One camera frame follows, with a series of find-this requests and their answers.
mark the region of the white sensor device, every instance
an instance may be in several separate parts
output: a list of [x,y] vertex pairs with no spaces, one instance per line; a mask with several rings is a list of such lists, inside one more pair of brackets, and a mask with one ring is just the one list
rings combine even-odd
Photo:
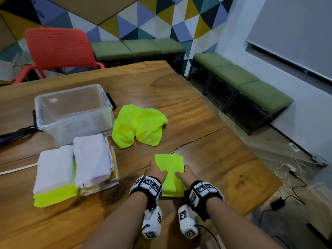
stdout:
[[142,234],[146,239],[156,238],[161,230],[161,209],[157,206],[153,210],[145,210]]
[[181,233],[187,238],[195,238],[198,235],[198,229],[195,226],[198,214],[189,205],[183,205],[179,208],[178,215]]

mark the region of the red chair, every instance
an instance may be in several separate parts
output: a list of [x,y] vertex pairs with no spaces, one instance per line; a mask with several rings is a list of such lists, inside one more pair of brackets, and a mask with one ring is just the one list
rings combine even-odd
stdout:
[[63,67],[93,67],[105,69],[96,62],[86,34],[78,29],[33,28],[25,32],[25,39],[34,65],[27,66],[13,84],[21,83],[27,74],[38,69],[43,78],[43,70]]

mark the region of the folded white towel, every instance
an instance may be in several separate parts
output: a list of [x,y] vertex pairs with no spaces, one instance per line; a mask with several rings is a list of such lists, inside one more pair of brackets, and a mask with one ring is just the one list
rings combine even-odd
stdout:
[[46,193],[73,181],[73,146],[40,153],[34,194]]
[[75,137],[74,155],[77,188],[91,187],[110,177],[112,158],[102,134]]

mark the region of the white wall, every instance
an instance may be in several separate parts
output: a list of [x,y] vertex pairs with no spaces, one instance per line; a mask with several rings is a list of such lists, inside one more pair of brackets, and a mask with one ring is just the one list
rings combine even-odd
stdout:
[[234,0],[217,53],[294,99],[272,124],[332,167],[332,95],[247,52],[246,38],[266,0]]

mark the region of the projector screen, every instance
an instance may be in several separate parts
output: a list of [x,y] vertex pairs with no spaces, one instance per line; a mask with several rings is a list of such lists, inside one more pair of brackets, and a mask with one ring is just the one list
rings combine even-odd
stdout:
[[247,41],[332,80],[332,0],[266,0]]

